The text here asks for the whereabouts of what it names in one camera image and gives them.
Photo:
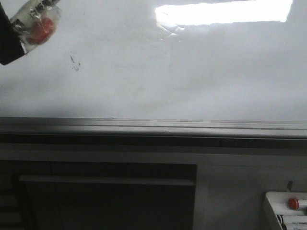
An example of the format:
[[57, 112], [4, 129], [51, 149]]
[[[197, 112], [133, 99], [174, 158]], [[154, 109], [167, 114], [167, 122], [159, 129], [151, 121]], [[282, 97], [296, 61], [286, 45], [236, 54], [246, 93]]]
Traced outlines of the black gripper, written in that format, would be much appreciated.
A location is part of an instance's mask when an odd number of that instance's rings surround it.
[[21, 40], [0, 5], [0, 63], [5, 66], [24, 55], [25, 51]]

